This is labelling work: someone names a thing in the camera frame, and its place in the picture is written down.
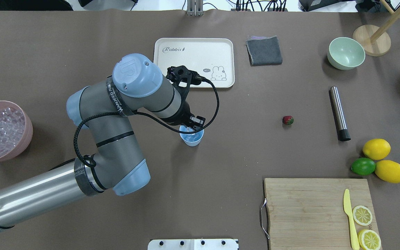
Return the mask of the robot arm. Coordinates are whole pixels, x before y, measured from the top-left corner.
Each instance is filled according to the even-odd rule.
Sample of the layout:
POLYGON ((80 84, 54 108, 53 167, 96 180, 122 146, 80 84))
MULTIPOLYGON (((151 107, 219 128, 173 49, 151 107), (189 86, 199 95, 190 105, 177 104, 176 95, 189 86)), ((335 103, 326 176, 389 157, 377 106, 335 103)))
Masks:
POLYGON ((179 133, 184 125, 198 133, 209 126, 190 112, 190 86, 213 83, 185 66, 160 68, 146 56, 124 56, 104 82, 68 98, 68 116, 77 126, 76 158, 0 190, 0 232, 54 209, 112 189, 130 194, 150 181, 149 169, 129 117, 142 115, 179 133))

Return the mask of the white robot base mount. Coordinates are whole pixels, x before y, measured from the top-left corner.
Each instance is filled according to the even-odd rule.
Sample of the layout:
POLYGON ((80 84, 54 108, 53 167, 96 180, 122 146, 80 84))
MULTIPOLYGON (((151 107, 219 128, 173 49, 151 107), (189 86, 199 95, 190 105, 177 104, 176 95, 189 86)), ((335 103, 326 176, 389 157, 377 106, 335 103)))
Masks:
POLYGON ((239 250, 237 239, 154 239, 148 250, 239 250))

